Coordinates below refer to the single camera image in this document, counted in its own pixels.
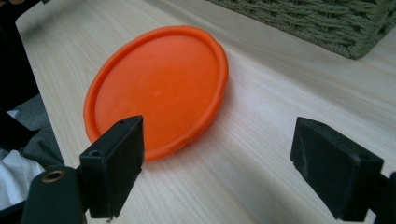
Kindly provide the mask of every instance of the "white cloth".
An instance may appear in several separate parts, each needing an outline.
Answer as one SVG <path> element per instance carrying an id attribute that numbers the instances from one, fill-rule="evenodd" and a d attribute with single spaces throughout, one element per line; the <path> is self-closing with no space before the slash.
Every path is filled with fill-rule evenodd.
<path id="1" fill-rule="evenodd" d="M 12 150 L 0 161 L 0 211 L 27 199 L 30 183 L 44 168 Z"/>

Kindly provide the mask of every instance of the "orange plastic lid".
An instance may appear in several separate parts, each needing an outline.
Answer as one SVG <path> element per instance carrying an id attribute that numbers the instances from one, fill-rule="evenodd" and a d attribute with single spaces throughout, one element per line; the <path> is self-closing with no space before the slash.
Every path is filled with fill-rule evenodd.
<path id="1" fill-rule="evenodd" d="M 92 82 L 84 105 L 94 142 L 121 119 L 142 115 L 146 161 L 196 139 L 219 111 L 228 80 L 221 45 L 206 31 L 170 26 L 119 49 Z"/>

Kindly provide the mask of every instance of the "wood grain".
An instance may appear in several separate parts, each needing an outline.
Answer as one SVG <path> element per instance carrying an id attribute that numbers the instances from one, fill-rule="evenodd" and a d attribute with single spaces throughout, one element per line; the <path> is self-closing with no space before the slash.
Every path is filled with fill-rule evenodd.
<path id="1" fill-rule="evenodd" d="M 143 33 L 181 24 L 224 47 L 223 105 L 198 140 L 144 165 L 113 223 L 340 223 L 290 161 L 297 117 L 384 158 L 384 175 L 396 170 L 395 29 L 352 61 L 204 0 L 53 0 L 17 21 L 67 165 L 90 145 L 82 108 L 103 63 Z"/>

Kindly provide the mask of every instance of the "woven basket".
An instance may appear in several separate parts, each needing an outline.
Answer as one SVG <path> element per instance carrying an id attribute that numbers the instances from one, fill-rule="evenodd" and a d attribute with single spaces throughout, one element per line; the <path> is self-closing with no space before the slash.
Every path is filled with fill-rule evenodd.
<path id="1" fill-rule="evenodd" d="M 207 0 L 347 58 L 365 55 L 396 23 L 396 0 Z"/>

